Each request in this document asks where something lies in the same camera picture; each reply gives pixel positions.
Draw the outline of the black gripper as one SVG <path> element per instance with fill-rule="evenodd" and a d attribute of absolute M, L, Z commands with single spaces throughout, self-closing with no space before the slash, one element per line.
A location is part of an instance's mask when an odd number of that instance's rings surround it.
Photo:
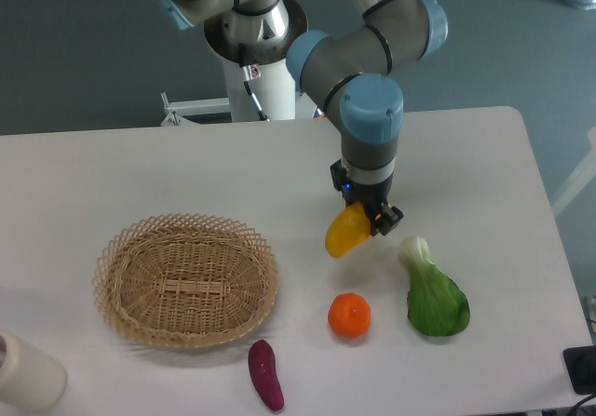
<path fill-rule="evenodd" d="M 367 217 L 371 220 L 372 235 L 387 235 L 392 232 L 403 219 L 403 212 L 388 203 L 387 195 L 392 186 L 393 174 L 385 174 L 381 170 L 381 180 L 360 180 L 357 171 L 348 172 L 342 160 L 330 166 L 333 187 L 341 193 L 345 205 L 360 202 Z"/>

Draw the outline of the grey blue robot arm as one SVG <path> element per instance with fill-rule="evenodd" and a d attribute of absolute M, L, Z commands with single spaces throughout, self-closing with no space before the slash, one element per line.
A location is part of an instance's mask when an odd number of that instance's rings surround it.
<path fill-rule="evenodd" d="M 334 188 L 360 204 L 371 235 L 402 219 L 388 201 L 403 121 L 398 68 L 440 48 L 448 21 L 436 0 L 354 0 L 363 23 L 335 39 L 312 30 L 295 0 L 159 0 L 179 29 L 199 26 L 223 66 L 221 100 L 166 101 L 173 121 L 226 110 L 236 122 L 296 117 L 300 99 L 339 131 Z"/>

